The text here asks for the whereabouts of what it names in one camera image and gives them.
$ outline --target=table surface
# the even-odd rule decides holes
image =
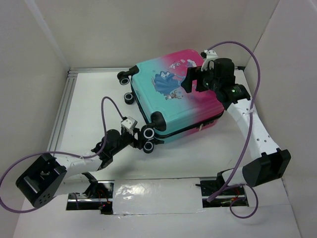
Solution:
[[[137,105],[126,105],[123,95],[130,86],[121,86],[117,71],[78,74],[67,116],[60,132],[58,150],[85,154],[103,136],[100,104],[110,96],[124,116],[131,116],[143,126]],[[243,71],[236,70],[237,83],[247,85]],[[120,117],[110,102],[105,103],[107,129],[120,129]],[[214,177],[219,171],[234,167],[241,153],[244,137],[228,113],[218,123],[198,133],[166,145],[158,145],[151,154],[127,147],[118,153],[106,169],[93,173],[97,179],[165,179]],[[242,164],[250,162],[247,152]],[[228,208],[211,208],[192,214],[157,214],[142,216],[103,216],[98,211],[65,211],[66,196],[28,215],[21,215],[14,237],[300,237],[292,208],[281,180],[255,188],[260,208],[250,219],[239,220]],[[238,207],[241,215],[250,213],[255,204],[247,189],[250,207]],[[23,209],[29,207],[24,202]]]

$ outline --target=suitcase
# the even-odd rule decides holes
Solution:
[[[124,100],[127,104],[136,101],[146,124],[154,128],[154,144],[168,143],[210,127],[222,116],[224,108],[213,91],[193,90],[187,94],[180,86],[187,68],[203,62],[198,52],[183,50],[138,63],[118,74],[122,85],[131,81],[132,93],[126,93]]]

